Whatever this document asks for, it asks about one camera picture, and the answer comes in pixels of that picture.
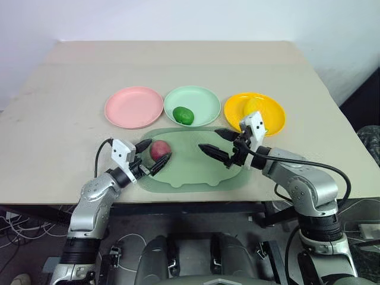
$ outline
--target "white wall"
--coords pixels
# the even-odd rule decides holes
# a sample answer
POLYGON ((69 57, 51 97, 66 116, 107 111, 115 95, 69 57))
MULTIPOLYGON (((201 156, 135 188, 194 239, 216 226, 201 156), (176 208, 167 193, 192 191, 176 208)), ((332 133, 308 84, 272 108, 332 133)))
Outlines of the white wall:
POLYGON ((380 0, 0 0, 0 109, 56 40, 289 40, 340 104, 379 65, 380 0))

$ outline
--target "yellow plate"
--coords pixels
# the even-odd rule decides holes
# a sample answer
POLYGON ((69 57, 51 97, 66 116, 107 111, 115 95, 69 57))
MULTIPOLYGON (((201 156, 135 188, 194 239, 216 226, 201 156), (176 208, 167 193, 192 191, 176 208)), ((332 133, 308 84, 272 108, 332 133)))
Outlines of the yellow plate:
POLYGON ((259 93, 239 93, 224 104, 224 115, 234 129, 240 130, 239 122, 248 114, 260 111, 264 120, 266 137, 278 134, 285 125, 284 109, 272 98, 259 93))

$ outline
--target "plate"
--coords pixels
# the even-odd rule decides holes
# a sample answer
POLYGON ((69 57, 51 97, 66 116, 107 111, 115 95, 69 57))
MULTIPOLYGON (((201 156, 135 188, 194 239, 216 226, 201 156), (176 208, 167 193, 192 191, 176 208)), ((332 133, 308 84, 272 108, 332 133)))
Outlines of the plate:
MULTIPOLYGON (((184 129, 169 128, 155 129, 144 138, 153 141, 163 140, 170 145, 172 156, 164 168, 154 176, 149 176, 158 182, 168 183, 173 188, 184 185, 207 184, 210 187, 218 186, 220 182, 232 179, 239 174, 241 167, 237 165, 226 168, 223 163, 204 154, 198 144, 212 144, 233 155, 233 143, 223 140, 213 129, 184 129)), ((143 162, 149 167, 154 161, 149 151, 142 153, 143 162)))
POLYGON ((166 115, 181 126, 198 127, 211 123, 218 118, 220 101, 209 89, 200 86, 182 86, 172 90, 165 98, 164 109, 166 115), (194 114, 191 125, 177 122, 173 116, 176 107, 185 107, 194 114))
POLYGON ((278 134, 285 126, 284 109, 272 98, 259 93, 239 93, 230 97, 224 105, 224 115, 228 123, 237 131, 239 122, 248 114, 260 111, 264 120, 266 137, 278 134))
POLYGON ((152 124, 163 110, 163 99, 153 89, 142 86, 124 88, 112 95, 104 108, 111 123, 121 128, 140 129, 152 124))

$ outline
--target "green placemat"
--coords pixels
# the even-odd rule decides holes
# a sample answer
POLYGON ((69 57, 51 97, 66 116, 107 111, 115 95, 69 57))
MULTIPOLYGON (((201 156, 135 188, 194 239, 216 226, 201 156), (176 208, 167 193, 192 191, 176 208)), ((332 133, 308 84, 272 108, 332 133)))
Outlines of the green placemat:
MULTIPOLYGON (((232 142, 219 137, 216 127, 186 130, 184 128, 156 129, 144 135, 153 140, 164 140, 172 148, 168 164, 155 177, 139 181, 150 192, 226 191, 248 181, 248 172, 233 165, 227 169, 221 162, 206 156, 198 144, 213 144, 232 155, 232 142)), ((153 165, 149 151, 142 154, 144 164, 153 165)))

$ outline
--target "light green plate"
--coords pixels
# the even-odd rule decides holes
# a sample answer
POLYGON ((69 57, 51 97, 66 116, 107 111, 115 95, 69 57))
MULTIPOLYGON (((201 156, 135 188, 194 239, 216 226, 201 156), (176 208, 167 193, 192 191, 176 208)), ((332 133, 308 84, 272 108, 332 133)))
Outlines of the light green plate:
MULTIPOLYGON (((232 154, 232 143, 220 138, 214 129, 168 128, 145 134, 143 139, 166 141, 172 149, 172 157, 154 177, 141 179, 140 185, 151 192, 222 191, 237 186, 238 181, 231 182, 235 176, 240 176, 240 182, 246 181, 247 173, 241 167, 233 165, 227 169, 223 163, 206 156, 199 149, 198 144, 207 143, 232 154)), ((142 160, 149 166, 154 163, 149 151, 143 152, 142 160)))
POLYGON ((172 90, 164 101, 166 115, 178 125, 199 127, 211 123, 218 118, 220 113, 220 101, 209 89, 200 86, 182 86, 172 90), (190 109, 194 114, 191 125, 183 125, 176 121, 173 110, 177 107, 190 109))

